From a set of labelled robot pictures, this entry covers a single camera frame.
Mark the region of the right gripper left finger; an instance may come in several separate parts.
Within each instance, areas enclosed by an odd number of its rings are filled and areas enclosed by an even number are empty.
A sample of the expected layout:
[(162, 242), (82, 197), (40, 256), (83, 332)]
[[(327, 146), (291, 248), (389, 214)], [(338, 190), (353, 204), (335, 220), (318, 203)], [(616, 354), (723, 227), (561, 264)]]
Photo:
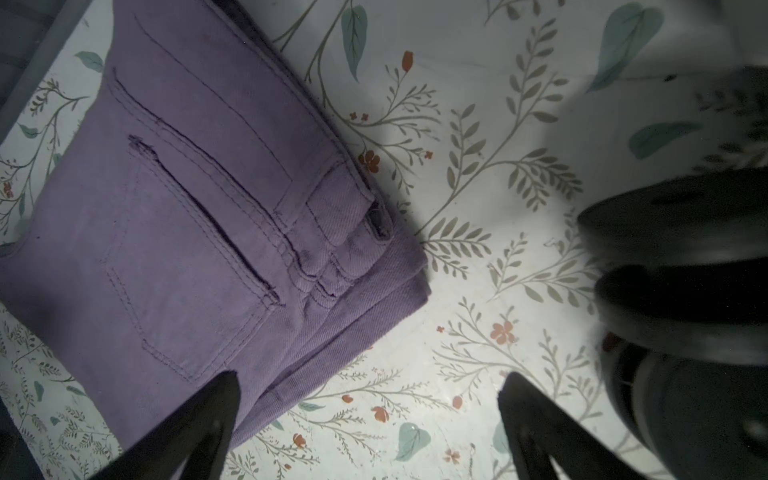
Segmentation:
[(241, 398), (237, 373), (224, 371), (96, 479), (218, 479), (229, 451)]

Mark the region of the purple jeans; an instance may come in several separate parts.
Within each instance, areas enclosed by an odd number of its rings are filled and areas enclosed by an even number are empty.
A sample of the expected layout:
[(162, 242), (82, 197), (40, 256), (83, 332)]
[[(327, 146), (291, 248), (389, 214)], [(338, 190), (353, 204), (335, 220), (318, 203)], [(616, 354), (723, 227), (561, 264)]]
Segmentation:
[(426, 258), (234, 1), (117, 1), (1, 300), (130, 447), (233, 370), (240, 444), (427, 301)]

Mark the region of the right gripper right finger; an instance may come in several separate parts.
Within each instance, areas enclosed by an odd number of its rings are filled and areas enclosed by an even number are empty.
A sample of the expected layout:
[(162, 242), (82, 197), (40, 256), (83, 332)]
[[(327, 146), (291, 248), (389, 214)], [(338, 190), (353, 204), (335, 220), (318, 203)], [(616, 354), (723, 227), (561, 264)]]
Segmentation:
[(554, 464), (571, 479), (643, 478), (517, 372), (507, 376), (498, 407), (520, 479), (556, 479)]

